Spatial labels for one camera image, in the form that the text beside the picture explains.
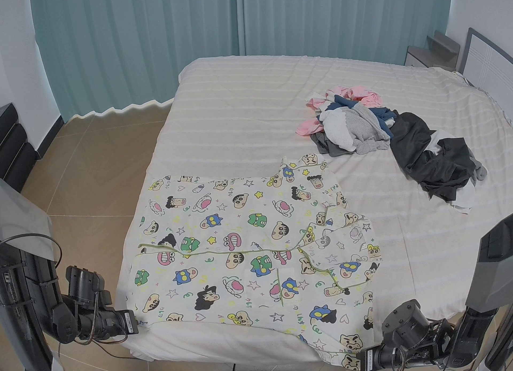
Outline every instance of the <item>white headboard panel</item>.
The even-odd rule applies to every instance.
[[[513,119],[513,58],[482,34],[469,28],[460,72],[486,91]]]

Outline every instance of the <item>curtain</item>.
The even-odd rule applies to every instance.
[[[174,96],[198,57],[311,55],[403,64],[450,0],[30,0],[45,71],[74,114]]]

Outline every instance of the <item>gray nightstand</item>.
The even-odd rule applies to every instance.
[[[445,70],[456,70],[456,62],[460,46],[451,38],[434,31],[434,36],[427,36],[429,49],[408,46],[404,66],[441,67]]]

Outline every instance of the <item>bed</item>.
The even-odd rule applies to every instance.
[[[496,57],[487,50],[497,51],[497,47],[488,41],[482,49],[474,38],[483,41],[469,33],[462,71],[468,72],[472,84],[488,82],[492,96],[461,75],[440,68],[306,56],[195,60],[179,76],[180,86],[142,190],[148,190],[160,175],[212,179],[272,175],[283,156],[299,158],[317,152],[310,138],[295,134],[297,126],[312,116],[305,106],[312,92],[323,94],[336,84],[368,86],[383,97],[387,107],[413,112],[431,129],[464,137],[488,169],[487,178],[476,187],[477,204],[465,215],[440,198],[429,200],[419,184],[403,174],[391,150],[325,156],[351,210],[365,213],[379,237],[385,262],[373,279],[375,342],[381,341],[382,320],[411,298],[420,302],[427,317],[449,318],[464,310],[479,239],[513,212],[513,129],[503,111],[507,105],[501,102],[501,108],[497,103],[497,91],[504,98],[513,90],[513,75],[504,74],[509,70],[500,60],[507,60],[504,53]],[[488,72],[496,77],[500,72],[505,85],[490,86],[497,80],[476,68],[484,61]],[[134,233],[144,206],[139,202],[125,240],[116,292],[119,310],[125,308],[128,284],[133,281],[128,276],[130,265],[139,253],[139,238]],[[291,335],[226,324],[163,322],[132,336],[124,345],[137,357],[157,360],[319,361],[313,349]]]

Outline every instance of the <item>white wall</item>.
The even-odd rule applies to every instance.
[[[470,27],[513,56],[513,0],[451,0],[446,34],[461,45],[460,60]]]
[[[35,42],[30,0],[0,0],[0,106],[11,102],[37,150],[61,114]]]

